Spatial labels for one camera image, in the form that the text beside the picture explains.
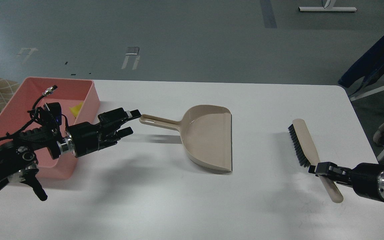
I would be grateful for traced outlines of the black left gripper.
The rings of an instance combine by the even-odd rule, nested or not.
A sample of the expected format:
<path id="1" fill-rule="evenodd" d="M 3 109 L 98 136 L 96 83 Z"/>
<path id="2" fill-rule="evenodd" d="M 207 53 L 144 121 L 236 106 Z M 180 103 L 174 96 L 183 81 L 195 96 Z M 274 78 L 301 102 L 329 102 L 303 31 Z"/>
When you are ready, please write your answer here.
<path id="1" fill-rule="evenodd" d="M 76 158 L 92 152 L 105 149 L 106 145 L 116 145 L 122 138 L 134 133 L 131 127 L 109 132 L 104 136 L 102 126 L 121 126 L 124 123 L 142 116 L 139 110 L 125 111 L 117 108 L 101 113 L 97 116 L 99 123 L 82 122 L 65 129 L 66 137 L 70 139 L 72 153 Z"/>

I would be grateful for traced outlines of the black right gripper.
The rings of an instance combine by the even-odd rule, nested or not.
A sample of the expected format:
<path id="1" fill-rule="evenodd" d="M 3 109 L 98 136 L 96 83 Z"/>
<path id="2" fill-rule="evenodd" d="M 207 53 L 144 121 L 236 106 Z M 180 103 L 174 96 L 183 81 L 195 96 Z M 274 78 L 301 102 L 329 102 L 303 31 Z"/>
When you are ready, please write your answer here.
<path id="1" fill-rule="evenodd" d="M 324 176 L 337 184 L 352 187 L 360 197 L 384 203 L 384 165 L 360 163 L 351 170 L 332 162 L 320 162 L 317 165 L 310 165 L 308 173 L 318 177 Z"/>

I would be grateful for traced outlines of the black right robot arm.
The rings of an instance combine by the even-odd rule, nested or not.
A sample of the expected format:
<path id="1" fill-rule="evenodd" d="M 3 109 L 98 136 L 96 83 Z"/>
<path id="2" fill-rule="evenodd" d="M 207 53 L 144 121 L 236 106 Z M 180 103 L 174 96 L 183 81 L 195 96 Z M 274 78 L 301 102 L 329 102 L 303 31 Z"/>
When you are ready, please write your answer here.
<path id="1" fill-rule="evenodd" d="M 337 166 L 332 162 L 311 164 L 309 173 L 319 178 L 327 177 L 337 184 L 351 187 L 364 198 L 384 202 L 384 165 L 360 163 L 355 168 Z"/>

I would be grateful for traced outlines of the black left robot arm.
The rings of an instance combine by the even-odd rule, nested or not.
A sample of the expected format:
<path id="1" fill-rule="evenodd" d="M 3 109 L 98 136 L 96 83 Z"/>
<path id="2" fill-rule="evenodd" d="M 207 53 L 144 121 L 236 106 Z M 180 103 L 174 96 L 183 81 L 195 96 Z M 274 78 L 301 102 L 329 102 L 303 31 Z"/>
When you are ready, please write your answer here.
<path id="1" fill-rule="evenodd" d="M 41 201 L 48 196 L 36 178 L 38 158 L 36 151 L 46 148 L 53 159 L 71 153 L 81 157 L 117 144 L 122 138 L 132 135 L 132 128 L 121 126 L 141 117 L 139 110 L 125 111 L 117 108 L 98 115 L 99 122 L 82 122 L 69 125 L 58 102 L 38 103 L 52 94 L 57 86 L 47 88 L 28 111 L 30 120 L 16 132 L 0 138 L 0 190 L 10 182 L 19 182 L 31 187 Z"/>

